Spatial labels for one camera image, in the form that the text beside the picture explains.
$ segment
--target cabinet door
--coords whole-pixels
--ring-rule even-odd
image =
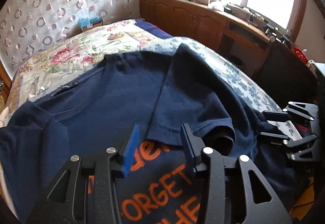
[[[174,36],[194,38],[193,22],[193,9],[180,6],[174,7]]]
[[[217,51],[226,25],[226,18],[210,10],[200,9],[194,15],[195,40]]]
[[[147,22],[152,23],[153,0],[140,0],[140,16]]]
[[[154,7],[154,20],[153,24],[162,29],[163,31],[173,33],[173,6],[168,5],[168,0],[156,0]]]

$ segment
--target bed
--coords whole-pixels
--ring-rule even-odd
[[[15,73],[12,82],[12,89],[6,103],[9,107],[9,115],[5,124],[15,110],[27,100],[35,101],[71,82],[97,65],[105,54],[131,51],[174,53],[181,43],[187,44],[199,54],[249,106],[260,112],[281,110],[248,76],[197,41],[186,37],[172,37],[144,21],[123,20],[76,35],[25,62]],[[292,139],[301,138],[291,122],[272,123]],[[7,204],[15,212],[2,168],[0,182]]]

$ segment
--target silver screw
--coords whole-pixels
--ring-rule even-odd
[[[213,149],[210,147],[205,147],[205,148],[203,148],[203,152],[206,154],[211,154],[211,153],[213,153]]]
[[[116,152],[116,149],[114,147],[109,147],[109,148],[106,149],[106,152],[109,153],[109,154],[112,154],[112,153]]]
[[[249,161],[249,157],[247,155],[241,155],[241,156],[239,156],[239,159],[242,162],[248,162]]]
[[[71,156],[71,158],[70,158],[71,162],[79,161],[79,159],[80,159],[79,155],[73,155],[73,156]]]

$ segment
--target dark fabric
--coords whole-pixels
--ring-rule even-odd
[[[146,30],[147,32],[151,33],[152,35],[155,35],[158,38],[166,39],[166,38],[171,38],[172,35],[169,35],[168,33],[164,32],[160,28],[152,25],[151,23],[144,21],[144,20],[139,20],[136,19],[136,26],[140,27],[141,29]]]
[[[115,146],[135,123],[145,141],[132,172],[117,183],[123,223],[163,218],[175,223],[182,215],[194,222],[186,207],[197,208],[202,182],[186,173],[179,137],[184,122],[225,155],[260,157],[257,166],[291,206],[299,179],[281,151],[256,143],[260,131],[281,132],[182,44],[174,56],[149,51],[106,55],[71,84],[14,113],[0,129],[0,159],[22,223],[72,155],[87,157]]]

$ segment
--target folded fabric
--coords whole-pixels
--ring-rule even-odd
[[[185,207],[198,208],[202,189],[186,175],[179,137],[185,122],[224,155],[261,157],[256,164],[290,207],[299,184],[295,171],[278,149],[256,143],[260,131],[281,132],[182,44],[173,56],[106,55],[72,83],[14,113],[0,129],[0,159],[18,217],[25,223],[41,190],[72,155],[104,152],[137,123],[144,142],[131,173],[117,183],[123,223],[177,222]],[[194,214],[187,217],[196,221]]]

